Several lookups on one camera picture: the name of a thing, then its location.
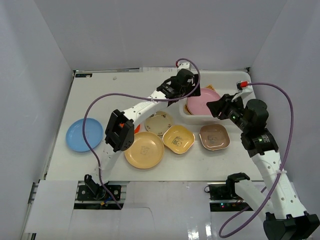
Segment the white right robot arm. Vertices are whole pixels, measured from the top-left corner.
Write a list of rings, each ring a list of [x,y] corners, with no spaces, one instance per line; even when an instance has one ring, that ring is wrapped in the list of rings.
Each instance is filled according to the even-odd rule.
[[[241,143],[258,168],[267,195],[263,195],[244,173],[228,176],[226,195],[239,197],[254,210],[263,223],[269,240],[304,240],[319,227],[316,214],[308,213],[293,189],[286,171],[282,168],[278,145],[266,128],[269,113],[267,105],[251,99],[246,105],[241,97],[225,94],[217,101],[208,102],[213,117],[231,120],[241,131]]]

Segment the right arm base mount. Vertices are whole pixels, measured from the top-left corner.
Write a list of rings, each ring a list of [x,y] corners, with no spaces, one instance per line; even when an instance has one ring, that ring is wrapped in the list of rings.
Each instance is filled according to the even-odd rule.
[[[211,212],[240,212],[252,211],[249,205],[235,192],[235,183],[250,180],[244,172],[234,173],[222,183],[208,183],[203,191],[209,194]]]

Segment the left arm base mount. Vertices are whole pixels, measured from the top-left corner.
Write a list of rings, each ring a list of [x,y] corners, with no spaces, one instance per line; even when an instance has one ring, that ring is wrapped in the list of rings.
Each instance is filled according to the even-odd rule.
[[[95,182],[91,175],[84,176],[84,183],[77,189],[75,210],[120,210],[123,207],[121,201],[121,185],[101,186]]]

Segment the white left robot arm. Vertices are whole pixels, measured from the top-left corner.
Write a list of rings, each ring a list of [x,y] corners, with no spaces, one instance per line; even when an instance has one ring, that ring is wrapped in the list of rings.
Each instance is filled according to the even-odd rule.
[[[114,196],[106,185],[120,153],[128,150],[134,143],[136,126],[173,103],[187,97],[198,97],[200,79],[199,73],[194,74],[191,70],[182,68],[176,75],[166,79],[148,97],[139,97],[140,102],[136,105],[123,111],[115,109],[111,112],[104,131],[106,152],[102,157],[94,154],[97,160],[94,175],[84,176],[84,183],[90,196],[96,200],[103,198],[105,194]]]

